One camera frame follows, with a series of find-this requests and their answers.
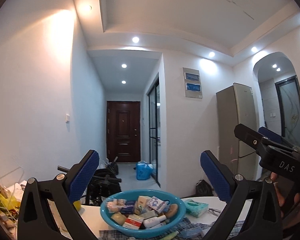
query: ceiling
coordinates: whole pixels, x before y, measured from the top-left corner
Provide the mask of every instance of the ceiling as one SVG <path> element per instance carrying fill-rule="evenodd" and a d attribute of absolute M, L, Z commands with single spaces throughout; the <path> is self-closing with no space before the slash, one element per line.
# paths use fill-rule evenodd
<path fill-rule="evenodd" d="M 231 48 L 290 0 L 235 1 L 242 8 L 226 0 L 106 0 L 107 28 L 162 25 Z"/>
<path fill-rule="evenodd" d="M 88 51 L 172 49 L 234 66 L 300 26 L 293 0 L 74 0 Z M 84 11 L 86 5 L 92 10 Z M 138 36 L 140 42 L 131 40 Z"/>
<path fill-rule="evenodd" d="M 106 92 L 142 94 L 161 53 L 98 50 L 90 54 Z"/>
<path fill-rule="evenodd" d="M 277 76 L 281 76 L 282 74 L 287 72 L 295 73 L 291 61 L 280 52 L 272 53 L 265 56 L 260 61 L 258 61 L 257 64 L 260 65 L 258 71 L 259 83 L 267 81 Z"/>

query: tiled floor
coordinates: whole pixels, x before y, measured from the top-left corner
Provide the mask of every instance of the tiled floor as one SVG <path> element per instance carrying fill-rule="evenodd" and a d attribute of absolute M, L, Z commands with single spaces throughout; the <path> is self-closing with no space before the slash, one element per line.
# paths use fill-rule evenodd
<path fill-rule="evenodd" d="M 119 174 L 117 175 L 117 178 L 122 179 L 122 182 L 120 183 L 122 191 L 131 189 L 160 190 L 159 185 L 152 177 L 147 180 L 137 180 L 136 171 L 133 169 L 135 166 L 135 163 L 118 163 Z"/>

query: blue plastic bowl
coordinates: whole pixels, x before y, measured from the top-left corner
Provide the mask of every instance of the blue plastic bowl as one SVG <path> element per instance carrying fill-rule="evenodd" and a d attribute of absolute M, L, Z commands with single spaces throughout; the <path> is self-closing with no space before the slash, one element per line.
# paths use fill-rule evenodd
<path fill-rule="evenodd" d="M 153 197 L 156 196 L 157 198 L 160 198 L 162 200 L 169 200 L 170 204 L 178 204 L 178 212 L 175 214 L 172 218 L 170 218 L 170 223 L 167 225 L 155 228 L 155 229 L 148 229 L 148 230 L 135 230 L 135 229 L 129 229 L 124 228 L 118 224 L 116 224 L 110 217 L 113 214 L 110 214 L 108 211 L 108 208 L 106 207 L 106 202 L 110 199 L 116 198 L 116 199 L 126 199 L 126 200 L 137 200 L 139 196 L 149 196 Z M 120 192 L 114 195 L 111 195 L 106 200 L 104 200 L 101 204 L 100 208 L 101 217 L 103 220 L 112 228 L 122 232 L 126 236 L 133 236 L 137 239 L 139 238 L 150 238 L 162 235 L 166 231 L 168 231 L 170 228 L 173 228 L 176 226 L 181 220 L 184 218 L 186 214 L 186 205 L 183 203 L 183 201 L 167 192 L 159 191 L 159 190 L 148 190 L 148 189 L 137 189 L 137 190 L 129 190 Z"/>

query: plaid cloth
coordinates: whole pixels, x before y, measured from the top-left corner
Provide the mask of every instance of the plaid cloth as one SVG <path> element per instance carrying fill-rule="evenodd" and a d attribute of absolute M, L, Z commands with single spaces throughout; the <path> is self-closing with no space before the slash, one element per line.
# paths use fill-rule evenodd
<path fill-rule="evenodd" d="M 237 221 L 236 224 L 234 225 L 230 235 L 228 236 L 227 239 L 230 239 L 236 235 L 239 234 L 241 227 L 243 225 L 244 221 Z M 206 224 L 192 224 L 190 222 L 190 220 L 188 218 L 184 218 L 179 224 L 177 224 L 174 228 L 170 229 L 169 231 L 167 231 L 166 233 L 164 233 L 161 236 L 157 236 L 157 237 L 153 237 L 153 238 L 149 238 L 149 240 L 159 240 L 165 236 L 167 236 L 168 234 L 174 232 L 174 231 L 179 231 L 181 232 L 184 229 L 190 229 L 190 228 L 195 228 L 197 226 L 201 227 L 204 234 L 206 234 L 209 229 L 213 226 L 214 222 L 211 223 L 210 225 L 206 225 Z M 125 236 L 124 234 L 122 234 L 120 231 L 117 230 L 100 230 L 100 237 L 99 239 L 102 240 L 127 240 L 129 238 L 129 236 Z M 183 240 L 183 238 L 181 237 L 181 234 L 178 234 L 175 239 L 180 239 Z M 199 235 L 198 237 L 192 238 L 193 240 L 201 240 L 201 236 Z"/>

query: refrigerator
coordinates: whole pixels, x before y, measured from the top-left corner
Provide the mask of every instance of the refrigerator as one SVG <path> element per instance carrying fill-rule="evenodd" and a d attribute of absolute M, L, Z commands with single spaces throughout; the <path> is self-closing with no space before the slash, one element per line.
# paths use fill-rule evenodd
<path fill-rule="evenodd" d="M 234 136 L 234 128 L 242 123 L 257 131 L 252 88 L 234 83 L 217 92 L 219 161 L 233 174 L 254 180 L 258 157 L 255 150 Z"/>

